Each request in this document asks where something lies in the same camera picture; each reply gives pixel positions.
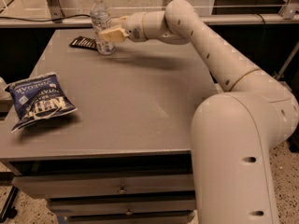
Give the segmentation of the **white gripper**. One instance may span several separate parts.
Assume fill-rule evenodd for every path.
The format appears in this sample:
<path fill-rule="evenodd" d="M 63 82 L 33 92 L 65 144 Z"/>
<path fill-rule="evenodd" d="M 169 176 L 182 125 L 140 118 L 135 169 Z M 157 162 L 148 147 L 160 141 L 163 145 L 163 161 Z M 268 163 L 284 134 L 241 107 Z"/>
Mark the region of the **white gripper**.
<path fill-rule="evenodd" d="M 112 18 L 111 26 L 123 26 L 123 28 L 110 28 L 102 31 L 100 36 L 106 42 L 121 43 L 126 38 L 129 38 L 133 42 L 145 42 L 147 38 L 144 35 L 143 19 L 145 12 L 137 12 L 130 16 L 122 16 L 118 18 Z"/>

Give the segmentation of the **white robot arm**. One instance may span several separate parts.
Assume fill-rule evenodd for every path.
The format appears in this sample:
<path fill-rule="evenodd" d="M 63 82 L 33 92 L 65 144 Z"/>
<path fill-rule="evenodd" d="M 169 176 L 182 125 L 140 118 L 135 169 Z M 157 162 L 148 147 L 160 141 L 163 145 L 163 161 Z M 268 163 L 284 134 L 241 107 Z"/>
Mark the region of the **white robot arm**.
<path fill-rule="evenodd" d="M 221 92 L 192 118 L 192 170 L 199 224 L 280 224 L 269 150 L 298 125 L 298 102 L 281 83 L 200 19 L 185 0 L 113 20 L 110 42 L 191 43 Z"/>

